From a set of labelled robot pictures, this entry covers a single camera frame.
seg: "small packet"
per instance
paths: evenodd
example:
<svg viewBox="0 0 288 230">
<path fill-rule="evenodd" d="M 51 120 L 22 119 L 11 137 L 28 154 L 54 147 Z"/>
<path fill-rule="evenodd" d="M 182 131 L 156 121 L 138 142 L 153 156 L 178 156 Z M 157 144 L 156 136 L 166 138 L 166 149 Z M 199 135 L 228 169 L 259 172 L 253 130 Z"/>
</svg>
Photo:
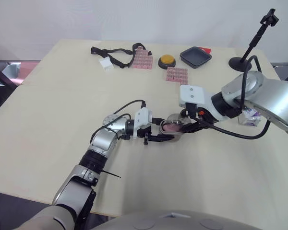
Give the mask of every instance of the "small packet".
<svg viewBox="0 0 288 230">
<path fill-rule="evenodd" d="M 261 121 L 261 113 L 257 112 L 255 109 L 250 109 L 244 107 L 242 114 L 238 116 L 239 125 L 242 126 L 254 126 L 257 127 Z"/>
</svg>

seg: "wooden table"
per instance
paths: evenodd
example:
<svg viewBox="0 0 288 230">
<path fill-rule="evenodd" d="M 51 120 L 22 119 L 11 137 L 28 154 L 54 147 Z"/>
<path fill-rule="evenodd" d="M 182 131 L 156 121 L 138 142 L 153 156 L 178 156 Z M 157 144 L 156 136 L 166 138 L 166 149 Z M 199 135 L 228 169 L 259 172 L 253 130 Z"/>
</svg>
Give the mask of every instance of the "wooden table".
<svg viewBox="0 0 288 230">
<path fill-rule="evenodd" d="M 189 84 L 219 92 L 240 73 L 228 60 L 244 50 L 212 48 L 212 59 L 192 69 L 179 59 L 188 46 L 150 45 L 153 69 L 105 72 L 90 47 L 127 48 L 131 42 L 61 40 L 0 108 L 0 192 L 51 203 L 56 191 L 89 144 L 105 116 L 125 103 L 144 99 L 154 117 L 178 113 L 179 84 L 165 81 L 157 66 L 172 54 L 187 68 Z M 266 77 L 278 76 L 260 50 Z M 131 56 L 114 54 L 123 62 Z M 139 104 L 124 112 L 134 114 Z M 258 128 L 237 119 L 219 127 L 255 135 Z M 178 142 L 143 145 L 120 141 L 97 186 L 95 213 L 119 216 L 148 209 L 206 212 L 262 229 L 288 230 L 288 135 L 274 126 L 258 140 L 244 140 L 202 130 Z"/>
</svg>

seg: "black tray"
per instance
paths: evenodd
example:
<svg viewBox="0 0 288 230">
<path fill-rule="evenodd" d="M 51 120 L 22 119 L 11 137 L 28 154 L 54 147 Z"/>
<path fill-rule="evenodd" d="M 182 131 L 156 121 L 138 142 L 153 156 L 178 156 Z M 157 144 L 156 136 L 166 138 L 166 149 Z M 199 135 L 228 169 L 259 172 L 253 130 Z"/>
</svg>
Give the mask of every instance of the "black tray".
<svg viewBox="0 0 288 230">
<path fill-rule="evenodd" d="M 211 55 L 198 47 L 191 47 L 180 53 L 181 60 L 193 69 L 200 67 L 211 59 Z"/>
</svg>

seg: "white wall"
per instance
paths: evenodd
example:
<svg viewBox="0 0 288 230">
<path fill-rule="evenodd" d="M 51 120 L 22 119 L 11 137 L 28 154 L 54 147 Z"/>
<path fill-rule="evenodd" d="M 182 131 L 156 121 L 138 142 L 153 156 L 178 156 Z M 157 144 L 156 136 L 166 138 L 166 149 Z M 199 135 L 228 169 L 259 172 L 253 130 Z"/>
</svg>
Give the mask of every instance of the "white wall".
<svg viewBox="0 0 288 230">
<path fill-rule="evenodd" d="M 42 59 L 61 38 L 248 47 L 288 62 L 288 0 L 0 0 L 0 59 Z"/>
</svg>

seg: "black stand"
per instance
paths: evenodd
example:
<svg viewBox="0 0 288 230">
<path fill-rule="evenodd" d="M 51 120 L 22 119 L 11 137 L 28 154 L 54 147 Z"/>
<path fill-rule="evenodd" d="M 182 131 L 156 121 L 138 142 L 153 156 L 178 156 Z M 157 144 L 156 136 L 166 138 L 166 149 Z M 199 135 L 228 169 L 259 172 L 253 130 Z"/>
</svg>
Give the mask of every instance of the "black stand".
<svg viewBox="0 0 288 230">
<path fill-rule="evenodd" d="M 275 24 L 278 22 L 278 18 L 274 15 L 274 11 L 275 9 L 270 9 L 268 14 L 261 19 L 260 24 L 262 24 L 262 26 L 260 27 L 257 34 L 251 41 L 250 46 L 243 55 L 243 57 L 233 57 L 229 60 L 228 64 L 234 70 L 244 72 L 247 65 L 246 57 L 250 54 L 251 50 L 257 45 L 257 43 L 261 39 L 262 35 L 264 34 L 268 26 L 275 26 Z"/>
</svg>

